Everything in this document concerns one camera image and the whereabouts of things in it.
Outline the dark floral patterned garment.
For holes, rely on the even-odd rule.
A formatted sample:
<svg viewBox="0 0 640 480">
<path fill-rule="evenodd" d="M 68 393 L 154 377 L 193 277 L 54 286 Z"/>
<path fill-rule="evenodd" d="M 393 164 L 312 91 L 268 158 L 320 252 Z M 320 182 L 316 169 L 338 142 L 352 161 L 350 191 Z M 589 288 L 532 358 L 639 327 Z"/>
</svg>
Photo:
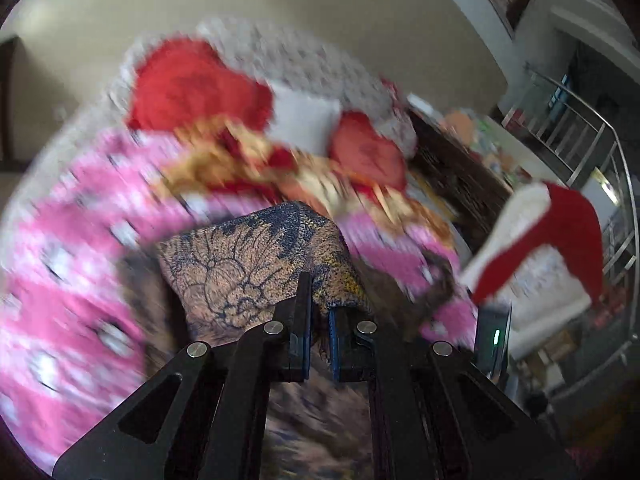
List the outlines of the dark floral patterned garment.
<svg viewBox="0 0 640 480">
<path fill-rule="evenodd" d="M 333 379 L 326 323 L 332 308 L 354 307 L 414 338 L 456 288 L 446 257 L 422 249 L 418 263 L 421 285 L 405 292 L 370 258 L 352 255 L 331 220 L 285 203 L 133 250 L 117 274 L 142 330 L 145 375 L 152 376 L 191 341 L 221 346 L 269 321 L 308 273 L 319 330 L 310 376 L 270 390 L 262 478 L 369 479 L 368 390 Z"/>
</svg>

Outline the dark carved wooden headboard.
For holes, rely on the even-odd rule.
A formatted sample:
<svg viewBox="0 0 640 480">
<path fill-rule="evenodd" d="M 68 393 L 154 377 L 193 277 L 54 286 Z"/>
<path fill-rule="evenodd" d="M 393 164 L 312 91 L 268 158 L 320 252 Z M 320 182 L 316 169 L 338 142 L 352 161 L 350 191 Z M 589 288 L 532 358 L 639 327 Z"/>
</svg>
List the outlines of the dark carved wooden headboard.
<svg viewBox="0 0 640 480">
<path fill-rule="evenodd" d="M 416 154 L 409 166 L 454 208 L 454 226 L 475 255 L 484 245 L 512 190 L 449 133 L 413 110 Z"/>
</svg>

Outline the pink penguin bed blanket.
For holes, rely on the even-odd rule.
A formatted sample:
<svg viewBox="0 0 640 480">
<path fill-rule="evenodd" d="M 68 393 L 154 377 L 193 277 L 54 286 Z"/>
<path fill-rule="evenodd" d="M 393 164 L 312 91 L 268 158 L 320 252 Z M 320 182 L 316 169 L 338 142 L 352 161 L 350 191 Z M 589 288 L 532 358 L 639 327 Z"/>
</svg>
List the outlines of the pink penguin bed blanket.
<svg viewBox="0 0 640 480">
<path fill-rule="evenodd" d="M 133 250 L 271 205 L 250 194 L 157 196 L 162 169 L 186 154 L 175 136 L 106 130 L 51 192 L 24 212 L 1 304 L 1 414 L 43 471 L 143 382 L 143 334 L 117 266 Z M 349 252 L 405 292 L 421 285 L 429 249 L 458 262 L 420 226 L 392 234 L 364 211 L 334 220 Z"/>
</svg>

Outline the metal stair railing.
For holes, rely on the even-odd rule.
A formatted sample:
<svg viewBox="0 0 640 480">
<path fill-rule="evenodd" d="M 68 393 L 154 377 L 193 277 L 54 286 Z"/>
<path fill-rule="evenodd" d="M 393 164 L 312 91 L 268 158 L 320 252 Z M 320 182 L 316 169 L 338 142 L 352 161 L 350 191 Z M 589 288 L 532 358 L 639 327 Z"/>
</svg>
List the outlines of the metal stair railing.
<svg viewBox="0 0 640 480">
<path fill-rule="evenodd" d="M 535 154 L 560 183 L 580 191 L 597 211 L 602 232 L 600 306 L 570 326 L 578 350 L 561 364 L 570 396 L 638 344 L 639 220 L 631 173 L 614 126 L 570 88 L 527 63 L 525 80 L 501 125 Z"/>
</svg>

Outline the small red heart pillow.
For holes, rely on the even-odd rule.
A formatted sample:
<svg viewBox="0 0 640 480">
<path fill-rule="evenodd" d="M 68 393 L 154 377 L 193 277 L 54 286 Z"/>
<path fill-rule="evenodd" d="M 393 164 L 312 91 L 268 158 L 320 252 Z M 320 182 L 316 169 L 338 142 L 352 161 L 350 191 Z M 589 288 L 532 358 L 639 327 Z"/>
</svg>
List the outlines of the small red heart pillow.
<svg viewBox="0 0 640 480">
<path fill-rule="evenodd" d="M 375 131 L 364 113 L 350 110 L 342 114 L 330 139 L 329 158 L 378 185 L 398 191 L 407 186 L 405 156 L 392 140 Z"/>
</svg>

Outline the red gold crumpled blanket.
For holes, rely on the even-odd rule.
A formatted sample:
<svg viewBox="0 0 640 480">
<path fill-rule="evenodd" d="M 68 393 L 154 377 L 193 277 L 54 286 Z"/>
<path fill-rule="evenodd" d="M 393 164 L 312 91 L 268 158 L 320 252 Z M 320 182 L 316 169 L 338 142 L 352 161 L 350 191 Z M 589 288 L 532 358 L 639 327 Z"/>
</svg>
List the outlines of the red gold crumpled blanket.
<svg viewBox="0 0 640 480">
<path fill-rule="evenodd" d="M 392 234 L 420 226 L 440 244 L 454 244 L 448 223 L 409 197 L 407 187 L 398 191 L 368 181 L 329 154 L 288 148 L 222 116 L 178 128 L 175 136 L 186 154 L 162 169 L 152 185 L 157 196 L 250 194 L 272 204 L 302 202 L 332 220 L 364 211 Z"/>
</svg>

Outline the white square pillow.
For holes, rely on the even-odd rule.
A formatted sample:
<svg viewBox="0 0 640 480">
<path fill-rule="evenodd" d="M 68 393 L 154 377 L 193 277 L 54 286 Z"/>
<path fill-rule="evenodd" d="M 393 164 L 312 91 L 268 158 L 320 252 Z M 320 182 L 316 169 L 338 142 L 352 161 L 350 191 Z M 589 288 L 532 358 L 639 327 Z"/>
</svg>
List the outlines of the white square pillow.
<svg viewBox="0 0 640 480">
<path fill-rule="evenodd" d="M 342 116 L 340 101 L 294 90 L 277 81 L 269 81 L 268 86 L 273 95 L 273 110 L 265 135 L 289 148 L 326 156 L 332 133 Z"/>
</svg>

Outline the large red heart pillow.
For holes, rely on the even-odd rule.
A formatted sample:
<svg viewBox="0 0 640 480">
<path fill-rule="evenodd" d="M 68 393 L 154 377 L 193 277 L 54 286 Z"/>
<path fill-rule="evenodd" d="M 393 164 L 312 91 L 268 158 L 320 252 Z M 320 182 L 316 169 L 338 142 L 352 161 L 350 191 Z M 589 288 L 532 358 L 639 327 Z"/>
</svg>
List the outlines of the large red heart pillow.
<svg viewBox="0 0 640 480">
<path fill-rule="evenodd" d="M 172 131 L 217 116 L 253 130 L 273 115 L 272 90 L 222 62 L 206 41 L 163 41 L 136 69 L 127 124 Z"/>
</svg>

